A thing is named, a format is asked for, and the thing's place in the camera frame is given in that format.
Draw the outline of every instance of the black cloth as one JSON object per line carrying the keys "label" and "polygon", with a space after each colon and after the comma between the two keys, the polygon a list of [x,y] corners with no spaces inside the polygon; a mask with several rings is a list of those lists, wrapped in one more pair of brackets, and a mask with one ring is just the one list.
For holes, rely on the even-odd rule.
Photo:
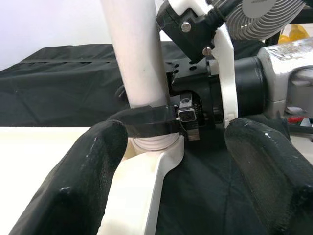
{"label": "black cloth", "polygon": [[313,166],[285,135],[286,123],[275,121],[273,129],[260,121],[232,120],[224,134],[227,149],[267,233],[312,235]]}
{"label": "black cloth", "polygon": [[[234,43],[235,58],[254,56],[261,43]],[[185,58],[163,42],[166,69]],[[114,99],[122,85],[111,45],[44,48],[0,71],[1,126],[92,126],[128,105]],[[185,143],[181,164],[163,184],[156,234],[263,235],[224,129],[202,129]]]}
{"label": "black cloth", "polygon": [[121,122],[91,127],[50,171],[9,235],[96,234],[126,146]]}

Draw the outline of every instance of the metal screw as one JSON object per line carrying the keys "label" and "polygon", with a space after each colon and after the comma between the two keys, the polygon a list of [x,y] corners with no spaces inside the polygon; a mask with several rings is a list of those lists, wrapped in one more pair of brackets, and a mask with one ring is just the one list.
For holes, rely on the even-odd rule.
{"label": "metal screw", "polygon": [[181,30],[184,32],[184,33],[188,33],[190,32],[191,30],[191,24],[187,21],[184,21],[184,23],[182,23],[181,25]]}
{"label": "metal screw", "polygon": [[202,54],[204,56],[209,56],[209,55],[212,55],[212,49],[210,47],[205,47],[202,51]]}

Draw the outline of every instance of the white pipe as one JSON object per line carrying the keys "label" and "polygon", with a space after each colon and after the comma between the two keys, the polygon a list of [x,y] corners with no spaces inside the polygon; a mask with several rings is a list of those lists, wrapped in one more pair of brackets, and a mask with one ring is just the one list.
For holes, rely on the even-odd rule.
{"label": "white pipe", "polygon": [[[131,108],[168,104],[154,0],[101,1]],[[148,147],[145,139],[135,139],[135,143],[147,150],[160,150],[177,138],[178,134],[166,135],[162,140],[149,138]]]}

